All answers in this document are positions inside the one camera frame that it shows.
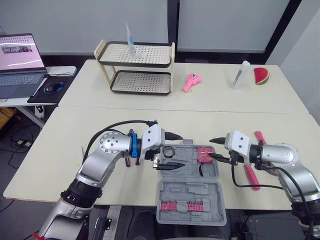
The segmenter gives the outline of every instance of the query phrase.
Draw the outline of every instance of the computer mouse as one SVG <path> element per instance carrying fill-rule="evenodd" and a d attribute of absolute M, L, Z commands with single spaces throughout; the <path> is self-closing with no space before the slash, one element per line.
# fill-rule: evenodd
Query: computer mouse
<path fill-rule="evenodd" d="M 60 81 L 60 82 L 49 82 L 48 84 L 46 84 L 43 88 L 43 92 L 45 94 L 55 94 L 59 91 L 62 90 L 64 86 L 64 82 Z"/>

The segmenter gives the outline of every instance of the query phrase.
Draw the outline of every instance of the white table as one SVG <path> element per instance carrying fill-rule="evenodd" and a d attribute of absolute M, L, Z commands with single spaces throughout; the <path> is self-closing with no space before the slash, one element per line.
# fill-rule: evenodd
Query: white table
<path fill-rule="evenodd" d="M 75 74 L 77 69 L 75 66 L 48 66 L 46 67 L 46 71 L 50 75 L 55 74 L 64 74 L 70 73 Z M 39 85 L 38 89 L 42 86 L 42 84 L 47 80 L 44 78 L 42 83 Z M 24 115 L 26 115 L 30 120 L 32 120 L 35 124 L 39 125 L 41 128 L 44 127 L 45 122 L 38 118 L 34 112 L 30 111 L 27 107 L 29 106 L 45 106 L 45 105 L 54 105 L 56 103 L 43 102 L 43 103 L 29 103 L 27 102 L 29 97 L 20 97 L 20 98 L 8 98 L 8 99 L 0 99 L 0 108 L 7 107 L 15 107 Z"/>
<path fill-rule="evenodd" d="M 128 119 L 154 120 L 166 131 L 197 145 L 211 145 L 209 139 L 224 137 L 240 130 L 254 141 L 254 131 L 262 131 L 270 144 L 286 142 L 297 147 L 302 163 L 320 180 L 320 127 L 305 113 L 241 113 L 141 109 L 108 109 L 95 107 L 57 107 L 46 122 L 14 178 L 4 191 L 6 198 L 48 201 L 58 200 L 67 189 L 82 164 L 81 147 L 86 148 L 94 133 L 119 121 Z M 138 136 L 144 124 L 117 127 L 128 132 L 133 128 Z M 227 156 L 222 145 L 214 144 L 217 153 Z M 237 188 L 231 179 L 228 164 L 218 163 L 225 207 L 248 210 L 289 210 L 290 203 L 282 190 Z M 237 181 L 248 184 L 241 164 L 235 169 Z M 278 179 L 264 171 L 255 170 L 261 184 L 279 185 Z M 155 206 L 156 189 L 161 173 L 152 169 L 150 161 L 125 167 L 120 159 L 103 188 L 97 204 Z"/>
<path fill-rule="evenodd" d="M 308 111 L 276 65 L 264 65 L 270 72 L 265 85 L 256 85 L 253 68 L 239 90 L 231 83 L 239 64 L 175 63 L 174 87 L 167 96 L 113 93 L 96 60 L 87 60 L 59 106 L 101 107 L 145 110 L 179 110 L 249 113 L 304 113 Z M 152 68 L 141 68 L 152 71 Z M 184 93 L 182 87 L 189 73 L 202 77 L 202 83 Z"/>

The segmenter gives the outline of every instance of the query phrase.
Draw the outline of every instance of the perforated shelf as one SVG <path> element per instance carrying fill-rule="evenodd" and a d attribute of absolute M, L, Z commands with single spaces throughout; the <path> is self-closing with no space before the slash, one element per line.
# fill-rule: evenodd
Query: perforated shelf
<path fill-rule="evenodd" d="M 140 57 L 133 59 L 126 41 L 109 41 L 98 56 L 102 65 L 167 68 L 171 64 L 171 46 L 166 43 L 135 42 Z"/>
<path fill-rule="evenodd" d="M 126 94 L 167 95 L 170 92 L 171 74 L 151 71 L 117 71 L 111 91 Z"/>

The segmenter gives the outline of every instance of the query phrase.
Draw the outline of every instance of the watermelon slice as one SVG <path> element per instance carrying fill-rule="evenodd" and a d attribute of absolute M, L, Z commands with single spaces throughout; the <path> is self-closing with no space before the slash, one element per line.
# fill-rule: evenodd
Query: watermelon slice
<path fill-rule="evenodd" d="M 257 85 L 263 85 L 265 84 L 269 79 L 269 71 L 265 69 L 264 67 L 256 67 L 253 69 L 254 76 L 255 76 L 255 84 Z"/>

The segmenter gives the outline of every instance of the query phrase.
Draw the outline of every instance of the white cylinder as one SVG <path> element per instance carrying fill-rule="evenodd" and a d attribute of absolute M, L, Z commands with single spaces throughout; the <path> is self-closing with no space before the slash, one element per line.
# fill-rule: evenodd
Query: white cylinder
<path fill-rule="evenodd" d="M 232 88 L 234 90 L 237 90 L 240 88 L 242 82 L 245 80 L 246 78 L 246 75 L 247 75 L 247 72 L 249 70 L 249 67 L 250 67 L 250 62 L 248 61 L 243 61 L 239 71 L 238 71 L 238 74 L 236 75 L 234 81 L 233 81 L 233 84 L 232 84 Z"/>

